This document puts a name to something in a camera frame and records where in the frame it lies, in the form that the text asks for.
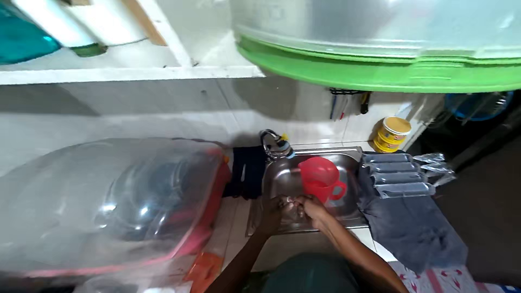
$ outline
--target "green lid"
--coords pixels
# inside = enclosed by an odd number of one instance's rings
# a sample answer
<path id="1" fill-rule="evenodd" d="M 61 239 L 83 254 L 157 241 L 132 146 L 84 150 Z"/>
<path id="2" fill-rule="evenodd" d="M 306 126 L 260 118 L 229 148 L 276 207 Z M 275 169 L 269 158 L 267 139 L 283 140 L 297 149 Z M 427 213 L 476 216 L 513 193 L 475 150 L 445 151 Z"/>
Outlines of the green lid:
<path id="1" fill-rule="evenodd" d="M 239 52 L 276 74 L 328 87 L 384 92 L 474 93 L 521 88 L 521 58 L 365 57 L 298 50 L 242 37 Z"/>
<path id="2" fill-rule="evenodd" d="M 71 47 L 71 50 L 76 53 L 76 55 L 80 57 L 92 57 L 97 56 L 105 53 L 107 51 L 107 47 L 100 45 L 98 43 L 92 43 L 90 45 L 86 46 L 80 46 L 80 47 Z"/>

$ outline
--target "white shelf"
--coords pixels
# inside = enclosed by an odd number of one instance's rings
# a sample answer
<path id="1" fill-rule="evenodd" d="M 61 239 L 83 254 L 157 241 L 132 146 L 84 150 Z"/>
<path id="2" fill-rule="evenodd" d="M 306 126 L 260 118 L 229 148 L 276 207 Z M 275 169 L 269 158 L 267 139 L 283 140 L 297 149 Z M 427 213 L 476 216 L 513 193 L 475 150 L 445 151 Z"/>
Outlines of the white shelf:
<path id="1" fill-rule="evenodd" d="M 237 52 L 226 0 L 202 6 L 191 0 L 139 3 L 168 46 L 143 40 L 109 47 L 105 54 L 88 58 L 62 48 L 27 62 L 0 66 L 0 84 L 265 76 Z M 185 15 L 183 21 L 179 15 Z"/>

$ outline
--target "dark cloth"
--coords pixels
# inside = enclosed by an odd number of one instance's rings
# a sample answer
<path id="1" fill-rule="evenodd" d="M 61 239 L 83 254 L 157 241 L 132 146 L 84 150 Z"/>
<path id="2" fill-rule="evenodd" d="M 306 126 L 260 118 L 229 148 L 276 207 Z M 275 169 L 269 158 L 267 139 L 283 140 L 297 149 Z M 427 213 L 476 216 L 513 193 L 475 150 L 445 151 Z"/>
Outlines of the dark cloth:
<path id="1" fill-rule="evenodd" d="M 468 248 L 431 197 L 381 199 L 369 168 L 358 172 L 358 207 L 373 239 L 406 268 L 421 273 L 433 267 L 465 265 Z"/>
<path id="2" fill-rule="evenodd" d="M 266 153 L 262 145 L 233 148 L 231 181 L 222 197 L 256 199 L 262 194 L 262 178 L 266 168 Z"/>
<path id="3" fill-rule="evenodd" d="M 270 274 L 263 293 L 356 293 L 358 284 L 345 259 L 302 253 Z"/>

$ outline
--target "wooden shelf edge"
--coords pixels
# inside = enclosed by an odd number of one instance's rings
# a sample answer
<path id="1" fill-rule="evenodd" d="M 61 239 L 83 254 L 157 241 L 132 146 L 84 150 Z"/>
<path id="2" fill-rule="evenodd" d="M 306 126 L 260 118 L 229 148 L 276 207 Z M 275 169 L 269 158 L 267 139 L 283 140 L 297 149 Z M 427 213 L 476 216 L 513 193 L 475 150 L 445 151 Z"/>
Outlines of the wooden shelf edge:
<path id="1" fill-rule="evenodd" d="M 100 69 L 61 69 L 61 70 L 20 70 L 0 71 L 0 85 L 129 81 L 129 80 L 168 80 L 201 78 L 249 78 L 266 77 L 257 66 L 197 66 L 165 68 L 100 68 Z"/>

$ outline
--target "sink basin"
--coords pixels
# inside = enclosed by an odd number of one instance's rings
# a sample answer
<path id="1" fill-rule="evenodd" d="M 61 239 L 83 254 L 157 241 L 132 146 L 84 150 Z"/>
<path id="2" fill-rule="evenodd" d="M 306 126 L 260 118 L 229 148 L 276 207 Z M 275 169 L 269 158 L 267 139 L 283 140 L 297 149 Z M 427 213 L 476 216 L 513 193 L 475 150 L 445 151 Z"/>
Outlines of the sink basin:
<path id="1" fill-rule="evenodd" d="M 355 177 L 362 158 L 359 146 L 352 148 L 308 149 L 295 151 L 295 157 L 282 158 L 268 163 L 264 172 L 262 196 L 252 201 L 247 234 L 252 235 L 262 218 L 264 205 L 278 195 L 297 197 L 303 194 L 298 164 L 312 157 L 331 160 L 340 172 L 340 180 L 347 184 L 345 195 L 339 200 L 329 200 L 325 206 L 346 228 L 368 227 L 367 220 L 358 210 L 358 183 Z M 299 217 L 295 209 L 284 210 L 279 234 L 316 231 L 307 219 Z"/>

